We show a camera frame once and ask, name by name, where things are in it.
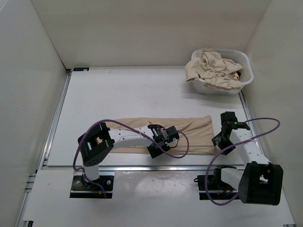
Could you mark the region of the beige trousers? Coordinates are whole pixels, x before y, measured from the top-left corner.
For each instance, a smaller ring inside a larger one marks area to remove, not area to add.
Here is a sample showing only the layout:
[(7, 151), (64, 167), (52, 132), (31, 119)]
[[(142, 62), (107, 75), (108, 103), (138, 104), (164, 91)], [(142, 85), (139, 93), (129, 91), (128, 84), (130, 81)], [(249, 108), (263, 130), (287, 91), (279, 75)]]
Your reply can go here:
[[(159, 124), (164, 128), (175, 126), (177, 130), (185, 133), (189, 140), (188, 155), (215, 155), (217, 153), (212, 143), (214, 131), (212, 118), (209, 115), (200, 118), (123, 118), (117, 121), (132, 128), (141, 128), (149, 124)], [(181, 135), (177, 147), (172, 148), (169, 153), (183, 155), (186, 149), (186, 139)], [(146, 147), (119, 148), (112, 150), (111, 153), (149, 154)]]

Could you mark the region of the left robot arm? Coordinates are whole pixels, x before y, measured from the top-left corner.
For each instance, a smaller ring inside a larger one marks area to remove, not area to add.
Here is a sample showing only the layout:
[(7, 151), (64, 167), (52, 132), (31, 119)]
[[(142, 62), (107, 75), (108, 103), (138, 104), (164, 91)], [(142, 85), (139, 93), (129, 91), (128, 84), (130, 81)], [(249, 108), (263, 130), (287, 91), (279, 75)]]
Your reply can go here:
[(179, 139), (175, 126), (164, 128), (158, 124), (131, 129), (109, 128), (102, 122), (95, 125), (81, 143), (78, 144), (82, 157), (85, 176), (83, 184), (88, 189), (95, 189), (99, 184), (98, 165), (110, 151), (119, 148), (147, 148), (150, 156), (156, 158), (163, 151), (171, 149), (170, 144)]

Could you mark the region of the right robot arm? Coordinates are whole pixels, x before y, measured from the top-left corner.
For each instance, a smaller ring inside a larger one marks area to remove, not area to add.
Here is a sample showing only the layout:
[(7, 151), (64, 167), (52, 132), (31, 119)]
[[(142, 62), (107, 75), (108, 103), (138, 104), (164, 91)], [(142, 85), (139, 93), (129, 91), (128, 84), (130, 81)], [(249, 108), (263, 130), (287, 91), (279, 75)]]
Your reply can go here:
[(282, 167), (262, 154), (255, 137), (250, 134), (248, 123), (238, 121), (235, 112), (224, 112), (220, 118), (221, 131), (212, 138), (212, 143), (220, 149), (221, 155), (237, 150), (244, 170), (219, 167), (214, 172), (213, 185), (218, 189), (230, 185), (245, 204), (278, 205), (284, 174)]

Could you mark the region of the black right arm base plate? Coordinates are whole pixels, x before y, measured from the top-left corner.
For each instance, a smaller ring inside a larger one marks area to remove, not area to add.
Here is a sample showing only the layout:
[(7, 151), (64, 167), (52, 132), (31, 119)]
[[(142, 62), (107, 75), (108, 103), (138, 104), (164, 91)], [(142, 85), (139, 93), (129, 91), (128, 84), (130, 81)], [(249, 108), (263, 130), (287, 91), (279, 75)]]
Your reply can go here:
[[(198, 175), (194, 179), (194, 182), (198, 185), (199, 199), (201, 201), (209, 200), (205, 192), (205, 176)], [(229, 200), (238, 193), (237, 190), (227, 183), (215, 182), (215, 177), (213, 175), (208, 176), (207, 185), (209, 194), (213, 200)]]

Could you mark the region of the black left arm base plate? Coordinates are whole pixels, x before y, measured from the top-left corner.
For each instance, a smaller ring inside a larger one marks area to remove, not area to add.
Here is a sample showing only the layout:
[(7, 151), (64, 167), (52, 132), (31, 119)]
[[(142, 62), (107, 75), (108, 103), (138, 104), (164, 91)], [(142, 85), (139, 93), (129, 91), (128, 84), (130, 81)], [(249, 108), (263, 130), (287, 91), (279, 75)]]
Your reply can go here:
[(113, 196), (114, 173), (99, 172), (99, 179), (95, 182), (103, 187), (105, 193), (99, 186), (87, 182), (82, 174), (74, 174), (71, 183), (70, 198), (111, 199)]

